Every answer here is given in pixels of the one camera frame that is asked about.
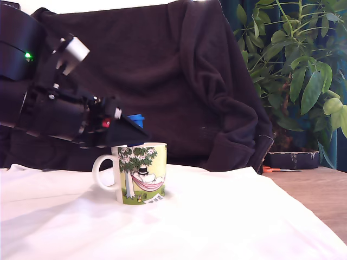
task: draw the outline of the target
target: wooden table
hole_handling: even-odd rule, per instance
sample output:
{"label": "wooden table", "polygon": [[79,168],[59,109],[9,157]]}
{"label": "wooden table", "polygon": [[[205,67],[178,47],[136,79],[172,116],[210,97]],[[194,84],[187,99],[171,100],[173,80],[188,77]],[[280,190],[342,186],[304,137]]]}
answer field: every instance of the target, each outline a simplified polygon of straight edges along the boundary
{"label": "wooden table", "polygon": [[320,167],[264,176],[304,204],[347,244],[347,173]]}

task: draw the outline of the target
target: tree illustration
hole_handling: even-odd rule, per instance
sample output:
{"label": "tree illustration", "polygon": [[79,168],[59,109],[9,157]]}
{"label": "tree illustration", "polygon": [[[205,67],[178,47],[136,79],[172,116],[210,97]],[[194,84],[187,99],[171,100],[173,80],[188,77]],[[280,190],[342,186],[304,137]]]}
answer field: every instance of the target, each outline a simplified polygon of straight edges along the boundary
{"label": "tree illustration", "polygon": [[118,147],[119,168],[125,175],[126,198],[135,197],[134,183],[131,175],[140,169],[141,165],[152,165],[153,159],[158,155],[154,147]]}

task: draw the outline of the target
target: wall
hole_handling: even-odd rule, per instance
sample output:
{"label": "wall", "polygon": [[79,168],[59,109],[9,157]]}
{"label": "wall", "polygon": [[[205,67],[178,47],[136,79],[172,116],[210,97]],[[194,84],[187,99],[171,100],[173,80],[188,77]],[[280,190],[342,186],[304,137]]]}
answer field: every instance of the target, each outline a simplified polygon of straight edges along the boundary
{"label": "wall", "polygon": [[31,15],[40,7],[45,7],[57,14],[63,14],[69,12],[87,12],[167,4],[173,1],[174,0],[12,0],[11,2],[19,3],[21,5],[21,10]]}

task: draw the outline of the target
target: mug handle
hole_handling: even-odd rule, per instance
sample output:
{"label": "mug handle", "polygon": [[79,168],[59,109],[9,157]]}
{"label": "mug handle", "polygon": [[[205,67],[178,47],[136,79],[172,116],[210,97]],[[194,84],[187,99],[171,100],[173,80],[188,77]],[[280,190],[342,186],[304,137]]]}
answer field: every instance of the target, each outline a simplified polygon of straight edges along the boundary
{"label": "mug handle", "polygon": [[106,191],[116,191],[119,189],[119,185],[117,183],[114,183],[111,186],[106,186],[105,184],[102,183],[101,178],[100,178],[100,166],[103,161],[106,159],[112,160],[114,163],[117,162],[117,157],[109,154],[105,154],[100,156],[97,160],[95,160],[94,165],[93,165],[93,178],[94,181],[104,190]]}

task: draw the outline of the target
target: red component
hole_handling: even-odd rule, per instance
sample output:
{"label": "red component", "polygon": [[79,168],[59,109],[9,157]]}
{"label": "red component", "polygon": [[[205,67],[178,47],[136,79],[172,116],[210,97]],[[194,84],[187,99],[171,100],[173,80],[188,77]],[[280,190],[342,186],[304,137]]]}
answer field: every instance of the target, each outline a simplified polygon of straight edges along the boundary
{"label": "red component", "polygon": [[110,127],[110,119],[109,118],[106,118],[103,122],[102,122],[102,127],[105,127],[105,128],[109,128]]}

